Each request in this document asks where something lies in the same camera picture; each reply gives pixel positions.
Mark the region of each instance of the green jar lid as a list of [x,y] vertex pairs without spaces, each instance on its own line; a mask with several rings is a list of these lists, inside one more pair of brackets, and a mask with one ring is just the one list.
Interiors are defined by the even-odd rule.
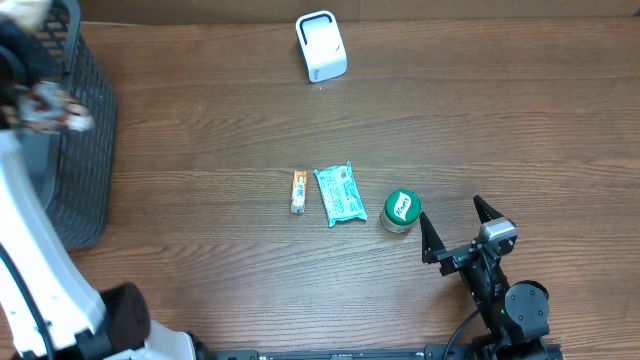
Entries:
[[384,213],[396,225],[410,225],[422,211],[420,198],[413,191],[400,189],[389,195],[384,204]]

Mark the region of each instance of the wooden table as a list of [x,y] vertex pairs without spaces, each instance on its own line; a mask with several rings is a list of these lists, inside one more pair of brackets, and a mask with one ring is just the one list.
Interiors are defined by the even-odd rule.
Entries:
[[[566,358],[637,359],[638,19],[341,30],[347,74],[310,85],[291,24],[86,29],[120,122],[107,235],[73,254],[84,276],[135,282],[154,319],[213,349],[443,343],[469,294],[378,214],[413,189],[453,248],[481,194],[519,225],[503,269],[549,289]],[[294,169],[347,160],[368,222],[329,229],[313,176],[289,213]]]

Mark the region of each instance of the gray basket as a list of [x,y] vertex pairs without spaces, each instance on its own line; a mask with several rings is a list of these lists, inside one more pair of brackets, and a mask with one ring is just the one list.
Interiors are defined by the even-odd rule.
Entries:
[[[76,0],[54,0],[34,41],[53,59],[45,63],[55,68],[54,77],[87,106],[96,126],[22,139],[33,185],[66,248],[93,245],[105,231],[116,134],[116,101],[80,35],[80,20]],[[38,66],[25,64],[27,72]]]

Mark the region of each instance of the wall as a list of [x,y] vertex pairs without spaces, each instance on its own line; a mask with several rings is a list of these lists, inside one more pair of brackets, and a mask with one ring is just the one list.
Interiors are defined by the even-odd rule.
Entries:
[[331,10],[339,21],[630,16],[640,0],[80,0],[88,21],[131,24],[294,22]]

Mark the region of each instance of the light blue package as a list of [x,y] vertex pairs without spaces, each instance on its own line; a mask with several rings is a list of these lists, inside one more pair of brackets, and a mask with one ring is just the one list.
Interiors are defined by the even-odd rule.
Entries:
[[347,161],[346,166],[335,165],[321,171],[315,169],[313,172],[318,178],[329,227],[333,227],[336,221],[367,220],[367,212],[351,170],[351,161]]

